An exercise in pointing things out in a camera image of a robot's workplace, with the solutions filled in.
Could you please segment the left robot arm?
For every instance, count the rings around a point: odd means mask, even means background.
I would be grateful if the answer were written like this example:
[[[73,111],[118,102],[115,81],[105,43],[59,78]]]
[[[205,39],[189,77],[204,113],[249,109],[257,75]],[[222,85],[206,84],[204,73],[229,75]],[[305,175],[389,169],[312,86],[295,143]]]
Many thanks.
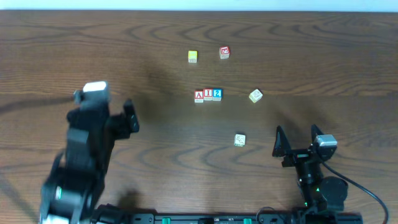
[[[133,102],[111,115],[106,101],[81,104],[67,114],[67,145],[41,190],[41,223],[80,223],[92,216],[103,190],[114,143],[139,132]]]

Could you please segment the red letter A block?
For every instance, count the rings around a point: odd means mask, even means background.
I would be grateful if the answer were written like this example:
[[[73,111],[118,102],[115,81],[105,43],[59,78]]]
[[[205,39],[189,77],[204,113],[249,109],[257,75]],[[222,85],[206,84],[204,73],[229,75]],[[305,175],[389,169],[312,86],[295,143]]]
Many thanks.
[[[203,90],[195,91],[194,100],[195,100],[195,103],[203,103],[204,102]]]

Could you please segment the red letter I block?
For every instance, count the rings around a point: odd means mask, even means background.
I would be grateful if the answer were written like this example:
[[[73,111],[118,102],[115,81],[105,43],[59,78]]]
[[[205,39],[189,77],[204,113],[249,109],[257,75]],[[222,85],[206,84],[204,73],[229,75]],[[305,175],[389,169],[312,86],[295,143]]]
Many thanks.
[[[213,89],[212,88],[205,88],[203,90],[203,99],[205,101],[212,101],[213,100]]]

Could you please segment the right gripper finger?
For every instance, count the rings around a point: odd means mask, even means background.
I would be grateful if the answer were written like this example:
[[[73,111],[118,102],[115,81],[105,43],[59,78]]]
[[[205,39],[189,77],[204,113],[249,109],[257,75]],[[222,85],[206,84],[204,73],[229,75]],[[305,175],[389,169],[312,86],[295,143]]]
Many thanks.
[[[316,124],[313,124],[311,126],[311,137],[312,137],[312,139],[315,139],[319,135],[323,135],[323,132],[320,130],[320,128]]]
[[[290,144],[284,130],[281,126],[276,128],[276,137],[274,149],[272,151],[273,157],[283,157],[290,151]]]

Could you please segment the blue number 2 block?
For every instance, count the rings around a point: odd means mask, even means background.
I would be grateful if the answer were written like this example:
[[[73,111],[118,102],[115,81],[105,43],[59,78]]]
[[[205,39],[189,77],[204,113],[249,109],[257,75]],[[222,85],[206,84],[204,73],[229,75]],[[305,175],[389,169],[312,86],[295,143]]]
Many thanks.
[[[214,88],[212,100],[213,101],[221,101],[222,97],[223,97],[223,90],[219,89],[219,88]]]

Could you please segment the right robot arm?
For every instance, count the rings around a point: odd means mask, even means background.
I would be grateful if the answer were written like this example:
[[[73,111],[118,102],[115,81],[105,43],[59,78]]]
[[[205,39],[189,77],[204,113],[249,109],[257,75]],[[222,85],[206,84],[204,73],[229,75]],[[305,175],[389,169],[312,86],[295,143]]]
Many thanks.
[[[293,223],[337,223],[336,213],[344,210],[348,184],[339,177],[325,177],[320,165],[331,159],[337,140],[311,127],[312,143],[305,149],[292,149],[281,126],[276,129],[273,157],[283,158],[283,167],[294,167],[305,208],[297,211]]]

